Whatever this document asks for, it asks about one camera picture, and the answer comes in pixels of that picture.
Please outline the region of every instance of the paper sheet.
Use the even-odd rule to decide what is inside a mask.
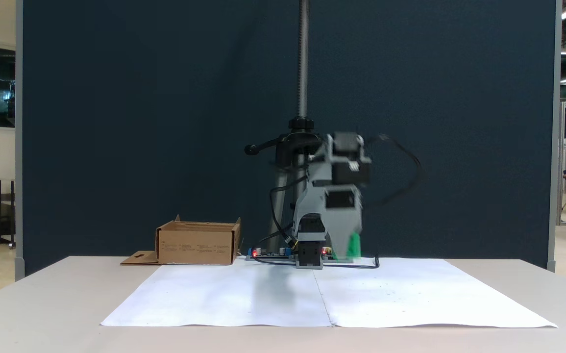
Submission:
[[[335,326],[556,327],[441,259],[382,258],[375,270],[314,275]]]
[[[312,271],[236,259],[160,266],[103,326],[330,326]]]
[[[382,258],[375,270],[160,266],[102,325],[400,327],[555,324],[440,259]]]

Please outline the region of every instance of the cardboard box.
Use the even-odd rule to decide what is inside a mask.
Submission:
[[[236,223],[174,221],[157,228],[155,251],[137,251],[122,264],[217,264],[230,265],[237,257],[242,237]]]

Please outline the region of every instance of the black cable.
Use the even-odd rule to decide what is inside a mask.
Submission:
[[[385,134],[379,134],[379,136],[377,136],[376,138],[368,139],[367,144],[370,145],[374,141],[377,141],[377,140],[388,141],[388,142],[393,143],[399,150],[401,150],[409,158],[411,158],[413,160],[413,162],[416,164],[416,168],[417,168],[416,169],[416,176],[415,176],[414,179],[412,179],[410,181],[409,185],[406,188],[396,190],[394,193],[392,193],[392,194],[390,194],[390,195],[388,195],[388,196],[386,196],[386,197],[384,197],[384,198],[382,198],[378,201],[366,203],[364,205],[364,210],[368,210],[369,208],[373,208],[373,207],[376,207],[376,206],[385,206],[386,204],[390,203],[394,199],[401,197],[402,195],[413,190],[415,187],[417,187],[422,182],[422,179],[424,179],[424,168],[422,168],[422,164],[420,163],[420,160],[418,159],[418,157],[416,157],[412,152],[409,152],[397,140],[390,138],[389,136],[387,136]]]
[[[368,270],[372,270],[375,268],[379,268],[381,263],[379,263],[379,254],[374,255],[374,264],[373,265],[347,265],[347,264],[324,264],[324,267],[341,267],[341,268],[367,268]]]
[[[280,223],[278,223],[278,220],[276,219],[276,212],[274,211],[274,200],[272,199],[272,195],[274,195],[274,193],[276,193],[276,192],[289,190],[294,185],[301,183],[301,181],[306,180],[306,179],[307,179],[307,176],[303,176],[302,178],[296,179],[296,180],[292,181],[292,183],[289,183],[289,184],[285,185],[284,187],[273,188],[273,189],[270,190],[270,211],[272,213],[272,220],[274,220],[274,224],[276,225],[276,229],[280,232],[281,235],[283,235],[283,237],[285,237],[285,241],[287,243],[289,243],[289,239],[291,239],[291,237],[289,237],[287,235],[287,233],[285,233],[285,230],[283,230],[283,227],[281,227]]]

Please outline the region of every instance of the green block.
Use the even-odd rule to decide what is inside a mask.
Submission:
[[[352,235],[350,236],[346,257],[348,257],[348,259],[361,257],[361,236],[359,234],[352,233]]]

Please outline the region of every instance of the table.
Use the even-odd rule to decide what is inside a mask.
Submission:
[[[68,257],[0,290],[0,353],[566,352],[566,278],[520,260],[448,261],[559,328],[99,326],[157,270],[124,259]]]

